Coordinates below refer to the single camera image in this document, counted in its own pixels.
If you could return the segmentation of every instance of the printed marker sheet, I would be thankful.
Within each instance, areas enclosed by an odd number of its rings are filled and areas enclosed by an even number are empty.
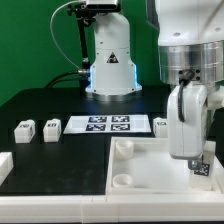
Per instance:
[[[147,115],[72,116],[64,134],[151,132]]]

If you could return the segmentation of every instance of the black table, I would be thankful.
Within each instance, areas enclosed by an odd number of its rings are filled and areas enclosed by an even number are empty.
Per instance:
[[[87,99],[79,89],[29,89],[0,108],[0,151],[13,152],[14,169],[0,196],[104,195],[112,136],[153,137],[152,133],[62,135],[44,143],[43,127],[58,118],[64,130],[72,115],[147,114],[166,117],[167,87],[148,87],[143,96],[123,103]],[[32,119],[36,135],[30,144],[15,144],[14,129]]]

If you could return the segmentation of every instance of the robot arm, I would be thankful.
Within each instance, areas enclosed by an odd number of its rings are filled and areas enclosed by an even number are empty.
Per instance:
[[[198,160],[210,120],[209,96],[224,79],[224,1],[156,0],[156,10],[161,80],[176,86],[167,109],[169,151],[177,159]],[[179,85],[188,72],[191,82]]]

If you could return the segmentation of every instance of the small white cube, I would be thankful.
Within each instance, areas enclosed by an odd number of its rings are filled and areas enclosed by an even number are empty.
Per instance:
[[[44,142],[58,142],[61,136],[61,121],[53,119],[47,121],[44,127]]]
[[[167,138],[167,119],[157,117],[153,120],[153,131],[156,138]]]
[[[13,169],[11,152],[0,153],[0,186]]]
[[[21,121],[14,130],[16,143],[30,143],[35,135],[35,122],[33,120]]]

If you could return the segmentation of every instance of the warning label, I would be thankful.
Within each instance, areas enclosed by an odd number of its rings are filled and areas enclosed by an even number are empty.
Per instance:
[[[117,57],[115,56],[114,52],[110,55],[109,59],[107,60],[107,63],[113,64],[113,63],[119,63],[117,60]]]

